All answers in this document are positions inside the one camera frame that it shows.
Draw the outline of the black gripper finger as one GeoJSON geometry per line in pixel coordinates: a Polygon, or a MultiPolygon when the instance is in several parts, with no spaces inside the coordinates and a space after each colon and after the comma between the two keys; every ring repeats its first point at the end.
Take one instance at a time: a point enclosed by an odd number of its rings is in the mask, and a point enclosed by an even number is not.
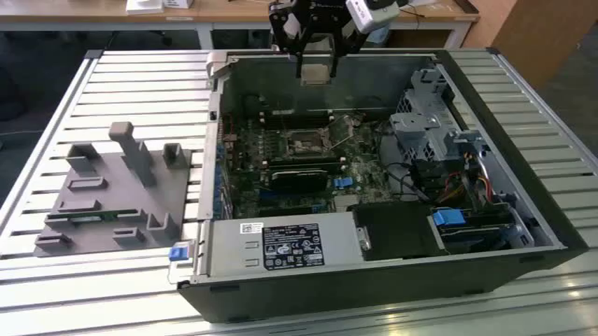
{"type": "Polygon", "coordinates": [[[297,59],[295,77],[299,78],[305,48],[313,36],[310,2],[270,2],[269,19],[275,45],[282,52],[297,59]]]}
{"type": "Polygon", "coordinates": [[[361,51],[366,35],[357,28],[357,24],[350,16],[330,15],[327,21],[331,38],[331,66],[329,74],[334,78],[337,77],[341,58],[361,51]]]}

